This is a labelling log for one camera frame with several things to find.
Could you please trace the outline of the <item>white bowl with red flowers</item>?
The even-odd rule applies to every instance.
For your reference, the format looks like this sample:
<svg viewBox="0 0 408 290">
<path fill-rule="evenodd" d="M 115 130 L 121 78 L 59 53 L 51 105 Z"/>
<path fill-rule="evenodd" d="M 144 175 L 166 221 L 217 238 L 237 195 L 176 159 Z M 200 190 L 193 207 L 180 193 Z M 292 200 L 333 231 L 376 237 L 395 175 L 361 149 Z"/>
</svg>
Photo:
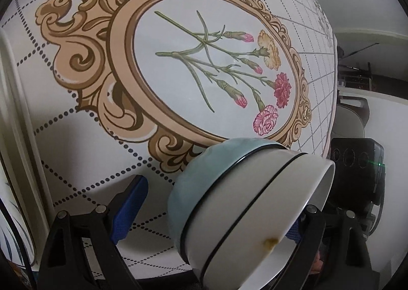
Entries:
<svg viewBox="0 0 408 290">
<path fill-rule="evenodd" d="M 208 289 L 239 289 L 286 236 L 307 204 L 322 208 L 335 164 L 298 154 L 260 188 L 206 260 L 200 281 Z"/>
</svg>

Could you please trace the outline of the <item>white bowl with dark rim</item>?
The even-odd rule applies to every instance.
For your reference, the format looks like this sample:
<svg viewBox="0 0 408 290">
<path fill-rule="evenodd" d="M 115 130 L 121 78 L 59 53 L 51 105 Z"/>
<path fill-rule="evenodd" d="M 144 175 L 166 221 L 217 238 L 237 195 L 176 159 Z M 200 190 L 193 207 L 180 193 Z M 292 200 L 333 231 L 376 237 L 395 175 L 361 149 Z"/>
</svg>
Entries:
<svg viewBox="0 0 408 290">
<path fill-rule="evenodd" d="M 169 230 L 200 283 L 256 200 L 302 155 L 277 142 L 227 140 L 209 147 L 178 176 L 167 203 Z"/>
</svg>

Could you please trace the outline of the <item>pale blue white bowl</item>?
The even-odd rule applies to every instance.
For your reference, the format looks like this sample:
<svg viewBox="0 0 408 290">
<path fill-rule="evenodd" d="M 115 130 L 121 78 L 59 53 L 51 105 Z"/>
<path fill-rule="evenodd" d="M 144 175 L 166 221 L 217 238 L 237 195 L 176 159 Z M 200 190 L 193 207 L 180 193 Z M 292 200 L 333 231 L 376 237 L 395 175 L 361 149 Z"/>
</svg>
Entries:
<svg viewBox="0 0 408 290">
<path fill-rule="evenodd" d="M 187 262 L 185 240 L 200 206 L 239 163 L 266 149 L 286 147 L 273 140 L 234 138 L 206 148 L 177 177 L 167 200 L 170 237 L 179 255 Z"/>
</svg>

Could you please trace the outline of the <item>grey side chair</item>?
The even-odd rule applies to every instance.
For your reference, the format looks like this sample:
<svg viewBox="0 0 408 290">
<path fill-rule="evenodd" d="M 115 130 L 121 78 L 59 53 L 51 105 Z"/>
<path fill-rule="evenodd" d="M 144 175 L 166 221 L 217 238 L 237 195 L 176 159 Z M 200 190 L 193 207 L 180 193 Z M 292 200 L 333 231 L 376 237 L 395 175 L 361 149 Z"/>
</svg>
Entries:
<svg viewBox="0 0 408 290">
<path fill-rule="evenodd" d="M 339 96 L 331 138 L 365 138 L 369 117 L 370 109 L 365 98 Z"/>
</svg>

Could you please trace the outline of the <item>floral grid tablecloth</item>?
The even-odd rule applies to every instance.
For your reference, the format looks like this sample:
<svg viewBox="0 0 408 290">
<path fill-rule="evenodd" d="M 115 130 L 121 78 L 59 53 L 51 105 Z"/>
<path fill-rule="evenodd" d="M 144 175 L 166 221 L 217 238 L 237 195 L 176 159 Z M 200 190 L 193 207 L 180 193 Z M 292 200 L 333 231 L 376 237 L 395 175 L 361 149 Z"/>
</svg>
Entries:
<svg viewBox="0 0 408 290">
<path fill-rule="evenodd" d="M 118 244 L 137 279 L 187 270 L 167 197 L 204 148 L 327 154 L 337 43 L 318 0 L 1 0 L 1 31 L 45 211 L 88 213 L 148 179 Z"/>
</svg>

